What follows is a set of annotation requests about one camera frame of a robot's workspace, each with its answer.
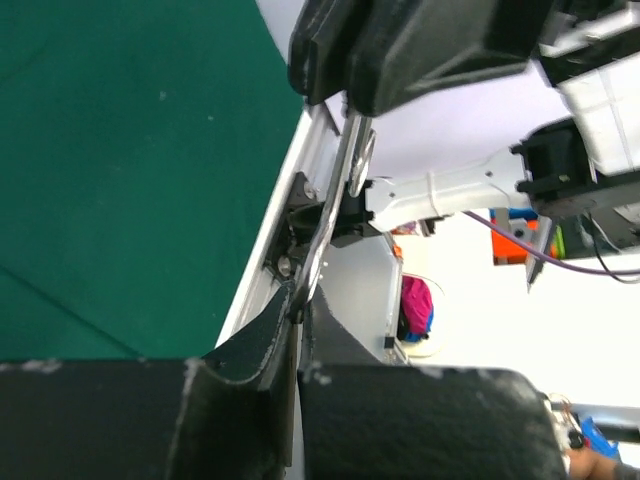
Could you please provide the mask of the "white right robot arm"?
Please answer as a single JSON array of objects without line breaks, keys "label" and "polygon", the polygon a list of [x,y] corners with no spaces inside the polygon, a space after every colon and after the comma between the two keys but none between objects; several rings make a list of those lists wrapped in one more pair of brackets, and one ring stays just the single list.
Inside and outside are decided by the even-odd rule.
[{"label": "white right robot arm", "polygon": [[[325,201],[293,211],[316,249],[379,235],[410,220],[477,208],[531,207],[557,218],[639,198],[639,5],[564,1],[309,1],[291,37],[289,81],[311,104],[347,98]],[[540,65],[570,110],[517,144],[398,182],[367,179],[373,119],[436,92]]]}]

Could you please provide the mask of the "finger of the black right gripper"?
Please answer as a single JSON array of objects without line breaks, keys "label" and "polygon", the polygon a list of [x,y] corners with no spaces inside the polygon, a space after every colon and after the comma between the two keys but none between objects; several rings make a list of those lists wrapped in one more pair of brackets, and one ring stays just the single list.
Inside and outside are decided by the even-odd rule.
[{"label": "finger of the black right gripper", "polygon": [[523,72],[555,9],[544,0],[368,2],[347,57],[352,106],[378,117],[423,95]]},{"label": "finger of the black right gripper", "polygon": [[290,39],[288,81],[309,105],[346,92],[375,103],[379,75],[373,32],[378,1],[307,1]]}]

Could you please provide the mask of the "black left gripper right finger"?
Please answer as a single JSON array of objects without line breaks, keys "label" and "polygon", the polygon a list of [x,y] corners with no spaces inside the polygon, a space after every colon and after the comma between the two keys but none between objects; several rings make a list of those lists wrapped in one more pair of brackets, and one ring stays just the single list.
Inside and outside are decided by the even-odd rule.
[{"label": "black left gripper right finger", "polygon": [[309,479],[562,479],[548,410],[521,374],[391,366],[316,292],[298,370]]}]

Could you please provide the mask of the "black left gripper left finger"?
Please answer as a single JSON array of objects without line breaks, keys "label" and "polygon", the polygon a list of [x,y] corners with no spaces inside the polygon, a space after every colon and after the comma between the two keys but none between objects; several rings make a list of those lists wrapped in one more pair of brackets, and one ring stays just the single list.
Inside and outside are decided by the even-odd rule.
[{"label": "black left gripper left finger", "polygon": [[5,479],[280,479],[295,331],[283,285],[204,357],[1,365]]}]

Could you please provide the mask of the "green surgical drape cloth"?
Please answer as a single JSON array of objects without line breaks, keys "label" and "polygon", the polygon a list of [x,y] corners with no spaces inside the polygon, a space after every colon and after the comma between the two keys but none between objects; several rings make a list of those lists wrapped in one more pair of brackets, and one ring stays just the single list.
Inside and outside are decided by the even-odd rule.
[{"label": "green surgical drape cloth", "polygon": [[252,1],[1,5],[1,356],[215,344],[302,102]]}]

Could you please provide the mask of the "steel needle holder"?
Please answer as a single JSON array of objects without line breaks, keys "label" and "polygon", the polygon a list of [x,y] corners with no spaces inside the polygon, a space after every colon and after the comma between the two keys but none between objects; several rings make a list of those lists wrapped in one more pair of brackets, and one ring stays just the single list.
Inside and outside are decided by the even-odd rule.
[{"label": "steel needle holder", "polygon": [[323,256],[338,221],[344,191],[357,198],[365,184],[376,141],[371,124],[371,118],[352,108],[347,109],[325,202],[287,309],[287,316],[293,324],[303,322],[303,311],[313,297]]}]

